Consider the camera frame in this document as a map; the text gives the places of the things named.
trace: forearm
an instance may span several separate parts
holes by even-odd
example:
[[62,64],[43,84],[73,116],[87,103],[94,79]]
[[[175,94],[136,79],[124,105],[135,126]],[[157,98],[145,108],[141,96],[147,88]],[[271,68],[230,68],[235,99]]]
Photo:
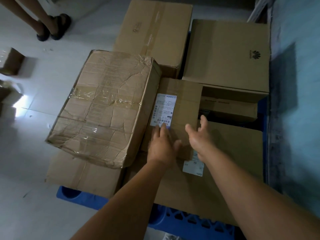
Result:
[[248,240],[319,238],[319,220],[256,180],[225,153],[210,148],[208,166]]
[[143,239],[165,170],[148,162],[72,239]]

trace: blue wall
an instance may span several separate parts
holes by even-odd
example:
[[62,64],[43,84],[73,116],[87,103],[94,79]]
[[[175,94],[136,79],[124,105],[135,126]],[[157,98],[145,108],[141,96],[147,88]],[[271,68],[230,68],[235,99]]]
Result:
[[320,217],[320,0],[276,0],[269,183]]

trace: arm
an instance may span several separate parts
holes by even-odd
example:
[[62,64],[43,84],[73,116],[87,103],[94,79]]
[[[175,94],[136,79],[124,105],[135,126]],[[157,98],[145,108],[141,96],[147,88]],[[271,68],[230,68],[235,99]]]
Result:
[[215,147],[201,117],[201,128],[186,125],[192,147],[206,164],[248,240],[320,239],[320,220],[237,166]]
[[154,128],[146,165],[71,238],[143,239],[160,181],[181,146],[172,146],[165,124]]

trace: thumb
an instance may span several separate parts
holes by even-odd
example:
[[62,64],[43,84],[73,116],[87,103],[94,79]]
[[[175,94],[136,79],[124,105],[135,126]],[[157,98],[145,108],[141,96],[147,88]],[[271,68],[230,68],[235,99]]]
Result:
[[192,126],[190,124],[186,124],[185,130],[186,130],[186,132],[188,133],[189,136],[190,136],[190,134],[195,132],[195,130],[192,128]]
[[181,140],[176,140],[173,144],[173,150],[177,154],[180,148],[182,147],[182,141]]

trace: hand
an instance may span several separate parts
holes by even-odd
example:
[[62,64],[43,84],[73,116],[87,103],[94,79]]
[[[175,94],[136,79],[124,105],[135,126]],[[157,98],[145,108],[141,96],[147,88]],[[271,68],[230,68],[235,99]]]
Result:
[[174,163],[181,146],[181,140],[171,144],[169,130],[165,123],[161,125],[161,129],[156,125],[152,131],[147,161],[158,161],[168,168]]
[[186,132],[189,135],[190,145],[197,151],[200,161],[205,163],[205,154],[211,148],[215,148],[215,145],[208,132],[208,120],[204,115],[201,115],[200,124],[201,127],[198,128],[198,131],[195,131],[190,124],[186,124]]

